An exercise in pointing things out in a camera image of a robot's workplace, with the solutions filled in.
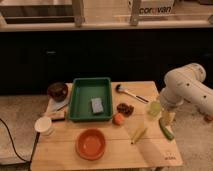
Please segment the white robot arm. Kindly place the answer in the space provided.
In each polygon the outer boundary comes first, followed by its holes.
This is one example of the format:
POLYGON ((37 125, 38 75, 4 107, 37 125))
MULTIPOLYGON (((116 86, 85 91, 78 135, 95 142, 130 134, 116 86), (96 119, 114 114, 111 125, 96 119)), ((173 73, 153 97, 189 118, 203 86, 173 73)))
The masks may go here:
POLYGON ((197 106, 207 122, 213 121, 213 89, 203 84, 205 78, 206 71, 198 63, 190 63, 166 73, 165 87, 159 94, 165 125, 172 123, 174 110, 185 101, 197 106))

